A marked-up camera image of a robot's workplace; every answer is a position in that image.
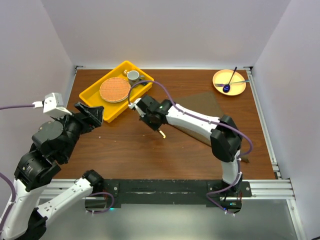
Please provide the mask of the gold butter knife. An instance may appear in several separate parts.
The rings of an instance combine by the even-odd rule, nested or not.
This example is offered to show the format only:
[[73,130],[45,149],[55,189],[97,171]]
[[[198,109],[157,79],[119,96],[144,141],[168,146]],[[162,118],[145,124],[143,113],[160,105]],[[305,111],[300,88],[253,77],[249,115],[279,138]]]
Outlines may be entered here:
[[162,130],[158,130],[158,132],[160,133],[160,135],[165,139],[166,138],[166,135],[164,134],[164,132]]

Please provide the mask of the brown cloth napkin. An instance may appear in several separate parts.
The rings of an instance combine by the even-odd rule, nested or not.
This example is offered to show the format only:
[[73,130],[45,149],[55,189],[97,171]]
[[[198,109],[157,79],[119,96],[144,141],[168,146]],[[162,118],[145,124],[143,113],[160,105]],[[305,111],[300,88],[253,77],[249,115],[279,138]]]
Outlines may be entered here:
[[[221,118],[225,112],[223,111],[221,105],[219,104],[215,94],[211,91],[196,93],[188,96],[175,97],[174,102],[180,106],[200,114]],[[185,127],[174,126],[174,128],[183,134],[184,137],[188,139],[193,139],[205,146],[209,150],[209,154],[212,154],[211,141],[198,134],[195,131],[188,130]]]

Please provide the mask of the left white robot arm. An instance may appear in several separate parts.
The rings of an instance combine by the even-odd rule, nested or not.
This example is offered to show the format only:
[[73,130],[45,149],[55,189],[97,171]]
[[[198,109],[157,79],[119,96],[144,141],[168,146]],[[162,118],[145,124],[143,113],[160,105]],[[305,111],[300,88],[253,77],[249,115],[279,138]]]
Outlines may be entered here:
[[82,134],[90,133],[103,123],[102,106],[89,107],[76,103],[77,113],[55,108],[47,121],[32,136],[29,152],[23,155],[9,183],[11,198],[1,216],[2,240],[38,240],[49,224],[62,211],[89,195],[99,196],[104,190],[103,178],[94,170],[86,171],[66,191],[52,200],[37,205],[39,197],[53,177],[67,164]]

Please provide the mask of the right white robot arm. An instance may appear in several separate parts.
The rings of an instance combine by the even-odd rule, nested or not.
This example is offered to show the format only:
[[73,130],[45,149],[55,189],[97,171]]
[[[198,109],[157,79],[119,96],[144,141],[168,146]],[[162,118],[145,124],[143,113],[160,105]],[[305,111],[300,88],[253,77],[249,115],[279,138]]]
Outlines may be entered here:
[[160,126],[167,124],[190,130],[209,140],[212,154],[221,161],[223,192],[233,197],[241,190],[238,157],[242,137],[231,117],[203,115],[168,99],[159,103],[149,95],[138,98],[129,107],[136,110],[139,119],[154,131],[159,132]]

